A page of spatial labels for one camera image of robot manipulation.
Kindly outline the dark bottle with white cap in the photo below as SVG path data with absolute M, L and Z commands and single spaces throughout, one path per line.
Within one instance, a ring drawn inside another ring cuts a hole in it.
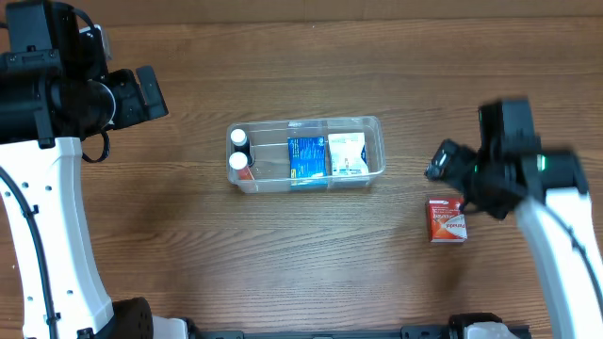
M 254 163 L 254 156 L 251 141 L 247 133 L 240 129 L 234 129 L 230 134 L 230 139 L 236 152 L 244 153 L 248 159 L 248 165 L 251 167 Z

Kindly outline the white bandage box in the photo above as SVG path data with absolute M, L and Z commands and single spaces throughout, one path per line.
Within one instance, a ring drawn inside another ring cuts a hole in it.
M 368 174 L 364 133 L 328 135 L 333 176 Z

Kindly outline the red Panadol box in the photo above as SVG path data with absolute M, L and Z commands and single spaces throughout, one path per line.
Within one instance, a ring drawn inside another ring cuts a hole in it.
M 459 197 L 430 198 L 426 202 L 428 236 L 432 243 L 464 243 L 467 238 L 466 221 Z

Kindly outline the orange tube with white cap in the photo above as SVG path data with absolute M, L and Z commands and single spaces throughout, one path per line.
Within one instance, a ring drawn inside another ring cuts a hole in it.
M 239 180 L 252 181 L 254 179 L 248 156 L 245 153 L 232 153 L 229 157 L 229 166 L 236 173 Z

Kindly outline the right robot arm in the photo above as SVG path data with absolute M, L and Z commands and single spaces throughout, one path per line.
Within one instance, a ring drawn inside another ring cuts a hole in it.
M 481 145 L 444 140 L 426 177 L 496 219 L 513 214 L 534 259 L 556 338 L 602 335 L 602 257 L 585 171 L 570 147 L 546 148 L 526 98 L 479 110 Z

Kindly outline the blue VapoDrops box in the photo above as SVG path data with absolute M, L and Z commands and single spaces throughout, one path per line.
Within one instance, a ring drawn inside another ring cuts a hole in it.
M 325 187 L 325 137 L 290 137 L 287 146 L 291 185 Z

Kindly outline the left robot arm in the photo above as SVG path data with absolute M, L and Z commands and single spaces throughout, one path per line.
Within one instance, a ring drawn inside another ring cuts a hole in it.
M 104 30 L 52 1 L 7 4 L 1 56 L 1 197 L 20 271 L 26 338 L 189 338 L 143 298 L 112 300 L 95 265 L 83 142 L 164 117 L 149 66 L 110 71 Z

